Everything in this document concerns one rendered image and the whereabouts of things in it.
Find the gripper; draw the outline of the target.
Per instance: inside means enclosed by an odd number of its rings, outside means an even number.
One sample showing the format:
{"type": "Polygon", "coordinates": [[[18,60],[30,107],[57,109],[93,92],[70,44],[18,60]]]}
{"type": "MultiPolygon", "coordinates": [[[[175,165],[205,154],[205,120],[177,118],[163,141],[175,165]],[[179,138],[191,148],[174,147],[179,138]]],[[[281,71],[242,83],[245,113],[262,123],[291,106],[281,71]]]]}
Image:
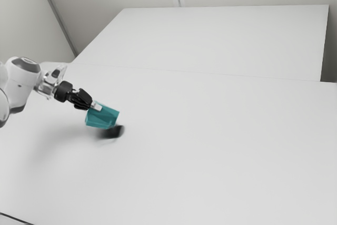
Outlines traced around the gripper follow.
{"type": "Polygon", "coordinates": [[[73,103],[74,107],[78,110],[87,111],[94,109],[101,111],[102,106],[95,102],[92,97],[82,88],[76,90],[73,84],[68,81],[62,81],[55,90],[54,99],[64,103],[69,101],[73,103]]]}

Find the teal faceted mug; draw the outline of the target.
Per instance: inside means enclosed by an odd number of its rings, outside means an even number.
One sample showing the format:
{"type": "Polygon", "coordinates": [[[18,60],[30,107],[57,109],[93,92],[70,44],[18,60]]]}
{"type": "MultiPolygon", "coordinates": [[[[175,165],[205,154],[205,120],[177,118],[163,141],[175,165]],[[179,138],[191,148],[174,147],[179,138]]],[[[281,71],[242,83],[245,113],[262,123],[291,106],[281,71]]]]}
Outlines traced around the teal faceted mug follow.
{"type": "Polygon", "coordinates": [[[115,127],[120,112],[100,102],[93,101],[88,109],[85,124],[99,129],[110,129],[115,127]]]}

